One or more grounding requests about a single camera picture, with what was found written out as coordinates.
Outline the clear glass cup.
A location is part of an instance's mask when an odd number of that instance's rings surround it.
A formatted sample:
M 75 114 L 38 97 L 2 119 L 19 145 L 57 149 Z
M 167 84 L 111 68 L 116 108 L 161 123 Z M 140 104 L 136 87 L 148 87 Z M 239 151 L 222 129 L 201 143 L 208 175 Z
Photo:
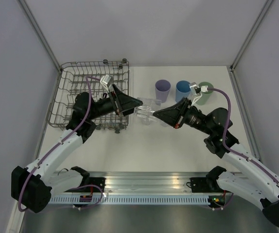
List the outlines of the clear glass cup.
M 153 119 L 151 119 L 151 118 L 143 118 L 143 119 L 142 119 L 143 125 L 146 125 L 146 126 L 151 125 L 151 124 L 154 123 L 154 122 L 155 122 L 155 121 L 154 121 Z
M 142 101 L 143 105 L 138 106 L 134 109 L 134 114 L 137 117 L 156 121 L 157 118 L 153 116 L 155 111 L 161 109 L 161 100 L 157 99 L 149 99 L 149 98 L 137 98 L 138 100 Z
M 167 124 L 167 123 L 165 123 L 164 121 L 162 121 L 162 120 L 158 120 L 158 123 L 159 123 L 159 125 L 161 125 L 162 127 L 169 127 L 169 125 Z

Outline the blue plastic cup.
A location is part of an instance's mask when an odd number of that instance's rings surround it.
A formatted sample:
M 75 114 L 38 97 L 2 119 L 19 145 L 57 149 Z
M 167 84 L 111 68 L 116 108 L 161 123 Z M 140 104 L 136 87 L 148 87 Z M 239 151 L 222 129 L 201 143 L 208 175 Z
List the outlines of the blue plastic cup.
M 187 98 L 191 92 L 190 82 L 179 81 L 175 88 L 175 101 L 179 102 L 182 98 Z

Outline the lavender plastic cup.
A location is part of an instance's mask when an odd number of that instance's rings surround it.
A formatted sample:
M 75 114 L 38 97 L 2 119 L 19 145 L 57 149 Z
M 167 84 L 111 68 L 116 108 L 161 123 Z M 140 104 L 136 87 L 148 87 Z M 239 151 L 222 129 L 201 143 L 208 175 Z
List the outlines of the lavender plastic cup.
M 165 103 L 168 97 L 168 94 L 171 89 L 171 84 L 167 80 L 158 80 L 155 83 L 155 93 L 156 99 L 161 100 L 162 103 Z

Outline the green plastic cup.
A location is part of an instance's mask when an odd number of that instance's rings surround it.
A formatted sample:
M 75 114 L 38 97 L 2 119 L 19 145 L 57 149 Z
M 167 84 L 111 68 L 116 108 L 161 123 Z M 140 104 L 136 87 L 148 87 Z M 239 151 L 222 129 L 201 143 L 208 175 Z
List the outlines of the green plastic cup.
M 199 87 L 201 87 L 201 86 L 207 86 L 208 88 L 214 88 L 214 86 L 209 82 L 201 82 L 199 84 Z M 213 91 L 211 91 L 211 90 L 203 93 L 202 97 L 196 102 L 196 104 L 200 105 L 200 106 L 205 105 L 207 103 L 208 99 L 211 97 L 212 93 L 213 93 Z

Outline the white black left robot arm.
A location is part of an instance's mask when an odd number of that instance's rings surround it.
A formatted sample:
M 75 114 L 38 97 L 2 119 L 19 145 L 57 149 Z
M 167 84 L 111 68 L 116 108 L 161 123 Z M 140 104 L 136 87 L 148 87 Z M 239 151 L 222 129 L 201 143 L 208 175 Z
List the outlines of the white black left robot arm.
M 107 98 L 98 101 L 93 100 L 90 92 L 78 94 L 70 121 L 57 143 L 25 168 L 17 166 L 12 171 L 11 196 L 18 201 L 18 210 L 39 213 L 56 195 L 76 189 L 86 192 L 92 188 L 89 172 L 78 166 L 56 177 L 53 174 L 93 134 L 96 129 L 94 119 L 110 113 L 125 117 L 142 105 L 142 101 L 123 93 L 115 85 Z

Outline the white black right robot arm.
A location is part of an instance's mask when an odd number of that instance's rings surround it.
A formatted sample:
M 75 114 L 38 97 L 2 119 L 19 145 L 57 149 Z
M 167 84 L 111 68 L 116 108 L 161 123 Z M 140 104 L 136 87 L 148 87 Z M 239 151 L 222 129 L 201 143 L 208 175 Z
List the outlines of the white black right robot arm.
M 153 113 L 154 117 L 175 129 L 188 125 L 207 134 L 204 139 L 207 149 L 249 179 L 245 182 L 217 166 L 207 174 L 207 189 L 212 192 L 223 189 L 240 196 L 257 206 L 279 228 L 279 176 L 251 155 L 228 131 L 227 115 L 227 109 L 222 107 L 205 115 L 187 98 Z

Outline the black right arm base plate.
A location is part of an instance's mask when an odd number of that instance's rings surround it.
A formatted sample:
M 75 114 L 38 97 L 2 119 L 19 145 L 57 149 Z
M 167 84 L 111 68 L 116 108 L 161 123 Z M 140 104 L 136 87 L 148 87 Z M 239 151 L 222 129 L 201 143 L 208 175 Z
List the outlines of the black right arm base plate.
M 190 187 L 193 193 L 211 193 L 212 189 L 205 177 L 191 177 Z

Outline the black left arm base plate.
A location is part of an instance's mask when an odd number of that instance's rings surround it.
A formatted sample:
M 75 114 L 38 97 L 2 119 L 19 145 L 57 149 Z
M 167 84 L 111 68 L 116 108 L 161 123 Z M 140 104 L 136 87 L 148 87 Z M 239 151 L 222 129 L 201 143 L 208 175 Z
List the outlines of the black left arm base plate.
M 88 180 L 88 184 L 93 184 L 101 188 L 102 191 L 105 189 L 105 177 L 90 177 Z

